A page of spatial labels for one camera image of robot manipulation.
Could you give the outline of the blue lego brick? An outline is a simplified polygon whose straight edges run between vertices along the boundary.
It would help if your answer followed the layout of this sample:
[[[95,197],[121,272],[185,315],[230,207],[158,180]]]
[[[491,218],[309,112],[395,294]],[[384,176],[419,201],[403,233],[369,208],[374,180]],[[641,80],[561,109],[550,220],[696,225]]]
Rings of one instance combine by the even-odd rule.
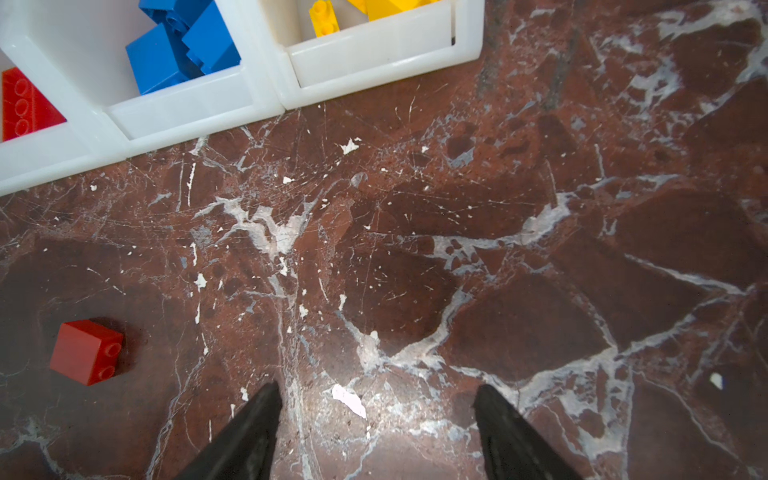
[[[203,75],[187,56],[186,45],[163,23],[127,45],[126,53],[141,95]]]
[[[182,37],[187,57],[205,74],[216,73],[241,62],[241,57],[214,1]]]
[[[185,34],[208,8],[211,0],[140,0],[139,9],[156,24]]]

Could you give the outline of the small yellow round lego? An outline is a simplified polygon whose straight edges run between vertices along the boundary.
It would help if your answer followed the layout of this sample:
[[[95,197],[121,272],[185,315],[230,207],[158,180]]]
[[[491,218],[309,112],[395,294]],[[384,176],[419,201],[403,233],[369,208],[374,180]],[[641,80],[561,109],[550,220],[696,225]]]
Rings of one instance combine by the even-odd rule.
[[[340,26],[330,0],[317,0],[309,9],[315,35],[320,38],[340,31]]]

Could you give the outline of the blue lego brick top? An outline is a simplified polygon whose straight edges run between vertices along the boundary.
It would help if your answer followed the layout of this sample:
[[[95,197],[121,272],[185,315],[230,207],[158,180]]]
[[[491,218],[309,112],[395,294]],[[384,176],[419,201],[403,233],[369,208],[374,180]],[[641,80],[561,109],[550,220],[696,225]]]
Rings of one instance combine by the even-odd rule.
[[[140,0],[139,9],[156,24],[185,34],[208,8],[211,0]]]

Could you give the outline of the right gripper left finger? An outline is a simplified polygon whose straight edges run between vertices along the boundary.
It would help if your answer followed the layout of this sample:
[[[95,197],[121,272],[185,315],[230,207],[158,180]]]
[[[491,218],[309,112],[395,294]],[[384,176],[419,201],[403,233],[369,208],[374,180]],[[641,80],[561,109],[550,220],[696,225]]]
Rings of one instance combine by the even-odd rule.
[[[269,479],[282,398],[265,384],[175,479]]]

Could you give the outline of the red eight-stud lego brick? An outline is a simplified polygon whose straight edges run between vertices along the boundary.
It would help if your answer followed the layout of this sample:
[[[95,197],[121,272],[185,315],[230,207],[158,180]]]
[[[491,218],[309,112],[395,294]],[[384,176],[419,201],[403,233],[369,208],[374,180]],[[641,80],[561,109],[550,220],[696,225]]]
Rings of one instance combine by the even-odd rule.
[[[66,121],[18,68],[2,73],[2,140],[8,141]]]

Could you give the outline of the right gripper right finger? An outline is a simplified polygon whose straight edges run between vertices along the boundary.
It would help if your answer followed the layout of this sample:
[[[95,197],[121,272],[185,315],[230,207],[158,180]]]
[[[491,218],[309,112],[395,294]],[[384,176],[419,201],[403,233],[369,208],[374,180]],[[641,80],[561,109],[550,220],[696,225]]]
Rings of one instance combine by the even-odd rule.
[[[478,387],[473,408],[488,479],[582,479],[492,385]]]

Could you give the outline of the red lego brick square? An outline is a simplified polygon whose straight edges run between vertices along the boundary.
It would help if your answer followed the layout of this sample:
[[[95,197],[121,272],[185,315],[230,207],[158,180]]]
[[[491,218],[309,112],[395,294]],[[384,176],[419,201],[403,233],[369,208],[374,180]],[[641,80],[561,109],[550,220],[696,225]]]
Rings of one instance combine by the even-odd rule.
[[[116,373],[124,335],[91,320],[63,323],[58,332],[50,368],[86,386]]]

